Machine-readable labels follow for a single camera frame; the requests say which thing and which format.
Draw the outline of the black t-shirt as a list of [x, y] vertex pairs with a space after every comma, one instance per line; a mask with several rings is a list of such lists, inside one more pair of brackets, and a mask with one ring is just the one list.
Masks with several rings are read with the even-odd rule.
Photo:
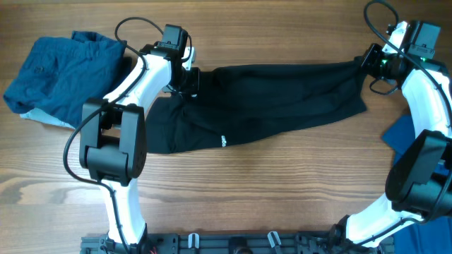
[[314, 65], [248, 65], [199, 75], [197, 95], [155, 100], [147, 151], [172, 154], [252, 143], [366, 111], [359, 59]]

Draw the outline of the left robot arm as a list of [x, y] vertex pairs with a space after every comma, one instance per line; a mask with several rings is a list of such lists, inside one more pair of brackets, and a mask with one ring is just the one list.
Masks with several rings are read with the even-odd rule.
[[138, 177], [146, 160], [145, 114], [164, 87], [174, 88], [192, 72], [196, 51], [170, 46], [140, 53], [130, 74], [102, 99], [83, 105], [80, 164], [100, 188], [109, 231], [99, 253], [151, 253], [138, 199]]

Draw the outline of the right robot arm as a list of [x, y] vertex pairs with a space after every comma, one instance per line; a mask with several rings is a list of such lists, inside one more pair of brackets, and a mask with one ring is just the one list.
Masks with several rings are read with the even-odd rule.
[[439, 164], [451, 169], [450, 78], [442, 64], [423, 56], [409, 59], [399, 49], [388, 54], [372, 44], [362, 68], [376, 80], [397, 81], [416, 138], [390, 170], [384, 194], [360, 213], [343, 217], [318, 240], [335, 253], [376, 250], [407, 226], [451, 216], [451, 176], [435, 171]]

